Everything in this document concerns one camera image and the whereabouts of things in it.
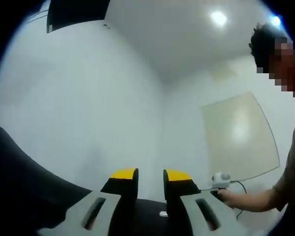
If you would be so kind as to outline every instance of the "man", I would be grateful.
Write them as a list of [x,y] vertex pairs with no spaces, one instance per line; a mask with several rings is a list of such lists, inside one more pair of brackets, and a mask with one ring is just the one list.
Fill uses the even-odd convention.
[[[275,84],[295,96],[295,47],[283,32],[271,25],[257,25],[249,44],[255,58],[257,72],[269,73]],[[220,190],[219,197],[230,207],[253,212],[264,212],[274,208],[288,208],[279,224],[270,235],[293,235],[295,231],[295,130],[283,175],[272,189],[263,193],[235,194]]]

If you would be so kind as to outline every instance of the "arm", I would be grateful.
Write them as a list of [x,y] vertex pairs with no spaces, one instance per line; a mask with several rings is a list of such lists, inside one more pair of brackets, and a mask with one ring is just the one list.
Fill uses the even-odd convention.
[[291,199],[294,178],[295,130],[284,173],[272,189],[255,195],[236,194],[228,190],[220,190],[218,195],[229,207],[252,212],[264,212],[274,208],[281,211]]

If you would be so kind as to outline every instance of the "black ceiling panel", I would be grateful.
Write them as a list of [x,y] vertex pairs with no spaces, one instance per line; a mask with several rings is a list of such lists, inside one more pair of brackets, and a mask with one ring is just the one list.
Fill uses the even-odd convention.
[[73,24],[103,20],[110,0],[51,0],[47,33]]

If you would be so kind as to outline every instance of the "hand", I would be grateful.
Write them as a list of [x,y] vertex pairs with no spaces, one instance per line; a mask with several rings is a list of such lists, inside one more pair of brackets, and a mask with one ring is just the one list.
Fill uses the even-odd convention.
[[217,196],[219,197],[219,199],[221,199],[222,202],[224,202],[226,205],[228,205],[229,207],[233,208],[233,198],[234,198],[234,194],[226,189],[220,189],[217,192]]

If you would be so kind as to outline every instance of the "sleeve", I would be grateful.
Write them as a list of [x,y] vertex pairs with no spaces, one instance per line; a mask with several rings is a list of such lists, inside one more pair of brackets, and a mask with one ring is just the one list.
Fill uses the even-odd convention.
[[287,157],[285,170],[279,181],[273,186],[275,191],[275,205],[278,211],[290,201],[295,182],[295,130],[293,132],[292,145]]

